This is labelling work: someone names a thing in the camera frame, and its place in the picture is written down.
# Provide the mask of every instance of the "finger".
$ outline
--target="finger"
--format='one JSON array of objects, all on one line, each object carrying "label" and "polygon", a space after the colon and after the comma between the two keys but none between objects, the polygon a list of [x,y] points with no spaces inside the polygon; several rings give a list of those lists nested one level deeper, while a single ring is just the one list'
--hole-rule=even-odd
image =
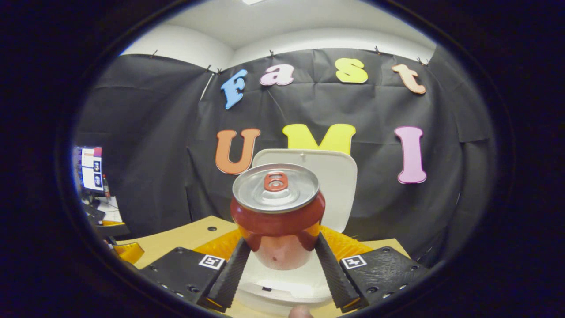
[{"label": "finger", "polygon": [[308,310],[308,307],[304,305],[300,305],[292,308],[292,310],[288,314],[288,318],[314,318],[314,317],[310,314],[310,310]]}]

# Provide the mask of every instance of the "orange pull tab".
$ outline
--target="orange pull tab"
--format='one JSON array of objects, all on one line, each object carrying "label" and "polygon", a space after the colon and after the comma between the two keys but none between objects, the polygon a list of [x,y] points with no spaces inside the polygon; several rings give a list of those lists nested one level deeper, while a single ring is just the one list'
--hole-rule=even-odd
[{"label": "orange pull tab", "polygon": [[282,172],[269,173],[265,176],[264,187],[267,191],[282,191],[288,187],[288,178]]}]

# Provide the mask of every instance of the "soda can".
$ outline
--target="soda can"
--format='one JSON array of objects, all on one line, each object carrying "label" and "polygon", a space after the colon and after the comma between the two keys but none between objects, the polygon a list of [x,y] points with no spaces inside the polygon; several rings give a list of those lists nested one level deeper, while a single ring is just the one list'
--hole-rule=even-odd
[{"label": "soda can", "polygon": [[308,262],[325,210],[312,171],[294,164],[261,165],[240,174],[232,190],[232,218],[263,265],[289,270]]}]

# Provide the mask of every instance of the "blue letter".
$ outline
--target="blue letter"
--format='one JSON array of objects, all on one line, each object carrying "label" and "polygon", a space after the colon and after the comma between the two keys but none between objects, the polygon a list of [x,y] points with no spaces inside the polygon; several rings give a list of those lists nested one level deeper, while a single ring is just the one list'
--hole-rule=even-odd
[{"label": "blue letter", "polygon": [[242,78],[245,75],[247,75],[247,71],[240,70],[220,87],[224,91],[225,99],[227,100],[225,103],[226,109],[230,109],[243,98],[244,95],[237,92],[237,90],[242,90],[245,87],[245,82]]}]

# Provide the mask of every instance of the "foam letter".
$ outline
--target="foam letter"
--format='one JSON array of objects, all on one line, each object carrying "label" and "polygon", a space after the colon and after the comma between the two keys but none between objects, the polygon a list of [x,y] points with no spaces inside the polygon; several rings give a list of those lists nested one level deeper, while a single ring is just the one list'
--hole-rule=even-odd
[{"label": "foam letter", "polygon": [[356,58],[340,58],[336,61],[337,78],[343,83],[365,83],[369,75],[363,70],[364,66]]},{"label": "foam letter", "polygon": [[420,137],[422,130],[418,127],[398,127],[394,133],[402,143],[402,172],[398,175],[400,183],[422,183],[426,174],[422,170],[422,153]]},{"label": "foam letter", "polygon": [[255,148],[255,138],[261,134],[261,130],[256,128],[244,129],[241,136],[244,138],[244,146],[241,151],[241,159],[232,162],[229,159],[229,149],[232,146],[232,139],[237,135],[235,130],[222,130],[218,132],[218,147],[216,148],[216,167],[221,172],[227,174],[240,174],[247,170],[251,165],[253,148]]},{"label": "foam letter", "polygon": [[355,135],[355,127],[349,124],[331,125],[319,146],[305,124],[287,125],[282,133],[288,138],[288,149],[341,151],[351,155],[351,138]]},{"label": "foam letter", "polygon": [[292,78],[292,72],[294,72],[294,66],[288,64],[280,64],[271,66],[267,69],[267,73],[261,77],[259,83],[261,85],[288,85],[294,80]]},{"label": "foam letter", "polygon": [[400,74],[402,82],[409,90],[413,91],[416,94],[425,93],[424,85],[419,85],[418,83],[416,83],[416,79],[414,78],[418,76],[418,73],[416,73],[416,71],[409,69],[404,64],[395,65],[392,67],[392,70]]},{"label": "foam letter", "polygon": [[247,71],[240,70],[220,87],[225,93],[226,109],[230,109],[243,98],[244,95],[237,90],[242,90],[245,87],[245,81],[242,78],[245,75],[247,75]]}]

